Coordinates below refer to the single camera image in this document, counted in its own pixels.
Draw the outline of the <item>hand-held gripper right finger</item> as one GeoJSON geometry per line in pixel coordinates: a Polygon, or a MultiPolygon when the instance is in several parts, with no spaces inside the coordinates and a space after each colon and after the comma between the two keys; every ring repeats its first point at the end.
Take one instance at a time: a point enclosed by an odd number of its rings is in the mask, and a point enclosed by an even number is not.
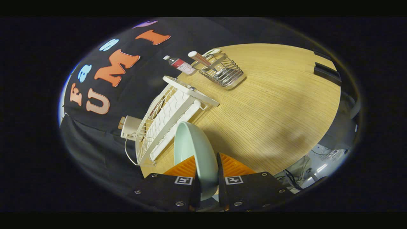
{"type": "Polygon", "coordinates": [[[267,171],[256,173],[219,152],[217,162],[219,204],[226,212],[273,211],[295,196],[267,171]]]}

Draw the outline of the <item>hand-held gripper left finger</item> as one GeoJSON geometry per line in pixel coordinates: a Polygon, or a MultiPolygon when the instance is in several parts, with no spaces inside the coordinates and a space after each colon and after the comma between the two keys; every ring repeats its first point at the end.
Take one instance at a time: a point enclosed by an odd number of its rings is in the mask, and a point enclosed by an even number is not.
{"type": "Polygon", "coordinates": [[[201,203],[201,184],[195,157],[163,174],[151,173],[134,189],[134,200],[158,211],[194,212],[201,203]]]}

